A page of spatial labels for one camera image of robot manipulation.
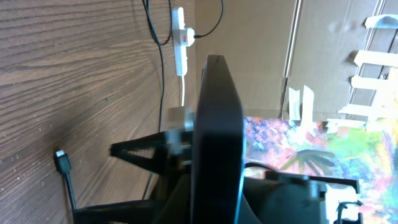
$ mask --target colorful painting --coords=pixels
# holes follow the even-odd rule
[[[246,118],[245,123],[247,160],[281,172],[357,179],[364,223],[398,223],[397,121],[378,121],[382,131],[338,128],[332,134],[325,123],[309,130],[279,119]]]

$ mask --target wood grain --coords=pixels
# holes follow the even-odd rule
[[[194,27],[193,0],[172,4]],[[151,0],[150,12],[164,40],[167,1]],[[167,111],[181,92],[172,42],[163,51]],[[194,48],[189,56],[186,102],[194,105]],[[149,173],[108,149],[157,131],[160,77],[139,0],[1,1],[0,223],[68,223],[55,149],[70,156],[78,207],[139,199]]]

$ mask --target white power strip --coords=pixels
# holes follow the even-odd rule
[[[192,28],[185,28],[184,9],[182,7],[172,9],[172,30],[173,44],[175,56],[175,70],[177,75],[181,77],[182,82],[182,99],[181,106],[185,101],[185,79],[184,76],[188,71],[187,47],[191,46],[195,38],[195,31]]]

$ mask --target cardboard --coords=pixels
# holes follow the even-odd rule
[[[217,22],[221,3],[195,2],[195,33],[204,34]],[[224,1],[220,25],[195,41],[197,83],[201,83],[206,56],[224,55],[245,115],[277,118],[294,9],[292,0]]]
[[[195,32],[202,34],[220,16],[220,2],[196,1],[195,11]],[[314,92],[314,121],[361,120],[337,112],[348,103],[371,103],[374,91],[352,88],[350,78],[378,78],[381,66],[359,68],[350,55],[355,50],[388,52],[396,30],[367,30],[364,21],[397,11],[396,0],[225,1],[219,27],[196,41],[197,83],[206,55],[221,54],[246,116],[289,119],[288,89],[301,90],[302,103],[306,85]]]

